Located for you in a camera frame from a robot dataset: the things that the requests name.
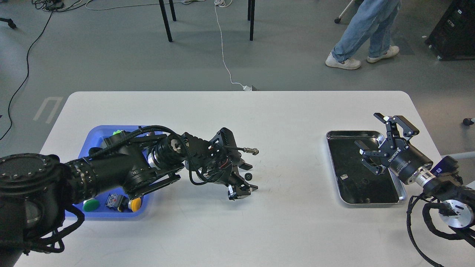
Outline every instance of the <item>wheel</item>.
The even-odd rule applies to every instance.
[[[252,173],[248,172],[244,174],[244,179],[246,179],[246,181],[252,180]]]

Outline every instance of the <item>stainless steel tray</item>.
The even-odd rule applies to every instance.
[[[326,135],[330,158],[340,198],[354,207],[377,207],[402,204],[406,191],[399,179],[386,171],[374,175],[361,163],[359,148],[354,141],[361,140],[376,150],[384,136],[376,131],[330,131]]]

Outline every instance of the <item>shoe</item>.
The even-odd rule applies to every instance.
[[[361,61],[359,60],[356,60],[351,57],[341,63],[338,62],[338,60],[336,60],[331,53],[328,55],[325,64],[329,67],[337,67],[342,69],[357,69],[361,67]]]
[[[386,53],[382,54],[380,57],[368,57],[366,58],[366,61],[368,63],[376,63],[381,59],[395,57],[397,54],[399,54],[399,47],[393,46],[389,47],[388,51],[386,51]]]

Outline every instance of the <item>green lid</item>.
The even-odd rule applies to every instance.
[[[89,199],[84,201],[83,210],[84,211],[93,211],[99,207],[99,201],[97,199]]]

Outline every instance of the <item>black table leg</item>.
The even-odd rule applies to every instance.
[[[168,41],[173,42],[170,33],[170,26],[168,25],[167,12],[165,11],[165,3],[163,3],[163,0],[158,0],[158,2],[160,3],[161,16],[163,17],[163,23],[165,24],[165,30],[167,31]]]
[[[254,9],[256,7],[256,0],[249,1],[251,1],[251,32],[249,33],[249,40],[252,41],[254,39]]]
[[[171,18],[173,19],[173,21],[177,21],[177,17],[175,16],[175,7],[173,6],[173,0],[168,0],[168,3],[170,4]]]
[[[251,20],[251,0],[247,0],[247,20]]]

